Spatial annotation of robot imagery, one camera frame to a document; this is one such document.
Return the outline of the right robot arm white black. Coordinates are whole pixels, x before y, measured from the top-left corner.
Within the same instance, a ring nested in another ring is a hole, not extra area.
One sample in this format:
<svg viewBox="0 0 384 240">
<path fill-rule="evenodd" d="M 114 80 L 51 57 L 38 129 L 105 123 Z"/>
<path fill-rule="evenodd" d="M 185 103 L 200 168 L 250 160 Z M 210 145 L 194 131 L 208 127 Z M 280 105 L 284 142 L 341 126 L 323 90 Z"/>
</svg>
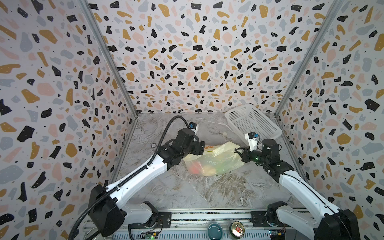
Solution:
<svg viewBox="0 0 384 240">
<path fill-rule="evenodd" d="M 270 226 L 288 225 L 310 240 L 359 240 L 357 216 L 342 210 L 312 188 L 295 169 L 281 159 L 280 145 L 264 139 L 262 147 L 250 139 L 249 146 L 235 149 L 242 162 L 254 162 L 278 184 L 286 188 L 309 211 L 306 216 L 287 203 L 279 201 L 267 206 L 266 219 Z"/>
</svg>

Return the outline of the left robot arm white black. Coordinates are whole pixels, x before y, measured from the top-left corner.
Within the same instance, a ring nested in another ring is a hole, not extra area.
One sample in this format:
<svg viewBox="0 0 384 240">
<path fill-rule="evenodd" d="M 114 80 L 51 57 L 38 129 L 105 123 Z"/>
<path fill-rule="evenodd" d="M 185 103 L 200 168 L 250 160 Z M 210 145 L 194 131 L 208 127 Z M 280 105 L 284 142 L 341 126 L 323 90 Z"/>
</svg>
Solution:
<svg viewBox="0 0 384 240">
<path fill-rule="evenodd" d="M 120 180 L 91 191 L 88 213 L 95 224 L 98 234 L 109 237 L 122 225 L 145 224 L 151 227 L 158 215 L 157 209 L 150 203 L 128 205 L 130 198 L 150 181 L 177 166 L 187 155 L 199 156 L 204 153 L 205 142 L 196 135 L 197 127 L 178 131 L 177 137 L 159 147 L 154 159 L 149 159 L 133 173 Z"/>
</svg>

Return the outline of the white plastic mesh basket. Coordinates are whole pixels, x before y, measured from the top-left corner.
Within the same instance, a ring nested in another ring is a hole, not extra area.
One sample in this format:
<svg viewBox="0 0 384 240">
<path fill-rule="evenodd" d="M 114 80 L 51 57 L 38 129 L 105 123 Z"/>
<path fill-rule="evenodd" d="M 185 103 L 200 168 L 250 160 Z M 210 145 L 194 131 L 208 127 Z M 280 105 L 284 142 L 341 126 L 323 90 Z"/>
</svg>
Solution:
<svg viewBox="0 0 384 240">
<path fill-rule="evenodd" d="M 261 143 L 264 139 L 278 139 L 282 130 L 254 105 L 246 104 L 233 108 L 225 113 L 230 129 L 249 146 L 245 134 L 255 132 L 259 135 Z"/>
</svg>

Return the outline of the yellow plastic bag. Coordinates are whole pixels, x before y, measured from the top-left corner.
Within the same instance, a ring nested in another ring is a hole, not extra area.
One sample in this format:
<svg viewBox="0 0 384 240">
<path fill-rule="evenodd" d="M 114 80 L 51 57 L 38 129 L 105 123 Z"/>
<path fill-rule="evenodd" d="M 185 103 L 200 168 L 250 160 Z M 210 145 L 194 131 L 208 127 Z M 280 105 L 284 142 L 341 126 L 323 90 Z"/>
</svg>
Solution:
<svg viewBox="0 0 384 240">
<path fill-rule="evenodd" d="M 214 167 L 218 172 L 216 175 L 223 175 L 244 165 L 241 157 L 235 152 L 235 149 L 239 147 L 231 142 L 219 146 L 207 146 L 204 149 L 203 155 L 195 156 L 189 154 L 183 161 L 186 164 L 187 170 L 189 165 L 200 163 L 202 166 L 210 165 Z"/>
</svg>

